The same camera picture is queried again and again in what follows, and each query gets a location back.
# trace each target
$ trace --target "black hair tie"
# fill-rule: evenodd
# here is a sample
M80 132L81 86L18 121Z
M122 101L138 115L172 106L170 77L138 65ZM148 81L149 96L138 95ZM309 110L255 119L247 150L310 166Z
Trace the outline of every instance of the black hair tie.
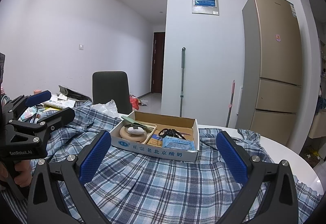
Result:
M178 139L185 139L185 137L183 135L181 135L180 132L176 131L175 129L168 129L168 128L164 128L160 133L159 136L161 138L165 138L166 136L171 136L173 138L178 138Z

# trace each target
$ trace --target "doorway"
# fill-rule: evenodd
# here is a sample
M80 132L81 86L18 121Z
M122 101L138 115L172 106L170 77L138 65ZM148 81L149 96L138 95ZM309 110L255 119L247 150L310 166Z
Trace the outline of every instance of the doorway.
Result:
M165 32L154 33L151 93L162 93Z

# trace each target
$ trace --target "mop handle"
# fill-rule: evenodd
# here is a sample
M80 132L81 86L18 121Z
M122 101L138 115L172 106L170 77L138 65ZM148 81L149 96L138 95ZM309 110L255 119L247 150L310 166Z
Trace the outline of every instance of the mop handle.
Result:
M235 81L232 83L232 90L231 90L231 102L229 104L229 113L228 113L228 118L226 120L226 126L229 126L229 121L230 121L230 116L231 116L231 109L232 109L232 103L233 103L233 96L234 96L234 88L235 88Z
M182 58L181 58L181 94L180 94L180 117L182 116L182 102L183 102L183 84L184 84L184 74L185 74L185 47L182 48Z

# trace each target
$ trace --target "white round table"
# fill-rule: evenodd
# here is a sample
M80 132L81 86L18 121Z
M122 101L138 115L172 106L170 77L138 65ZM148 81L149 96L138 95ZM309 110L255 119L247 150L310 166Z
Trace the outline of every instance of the white round table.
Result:
M243 139L237 129L226 128L211 125L198 125L199 128L219 128L233 138ZM287 160L291 166L292 173L298 177L298 180L305 183L311 189L319 194L324 194L322 184L310 165L298 154L271 139L260 137L260 145L266 150L273 162L279 163L281 160Z

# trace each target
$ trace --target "cardboard box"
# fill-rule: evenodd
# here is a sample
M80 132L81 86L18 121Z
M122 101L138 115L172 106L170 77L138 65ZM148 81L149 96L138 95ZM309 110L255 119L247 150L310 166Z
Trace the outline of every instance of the cardboard box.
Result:
M183 117L167 116L167 115L157 115L142 112L132 112L129 115L130 118L138 122L146 122L151 124L156 124L156 131L161 131L163 128L174 128L182 133L188 133L190 135L185 136L186 139L193 138L195 150L178 150L170 149L165 147L155 147L151 145L146 145L143 143L136 143L122 139L120 137L120 129L125 125L125 121L120 122L115 128L110 131L111 134L111 144L112 146L118 147L120 149L129 150L132 152L163 158L170 160L180 160L194 162L198 149L199 149L199 130L196 119L189 119Z

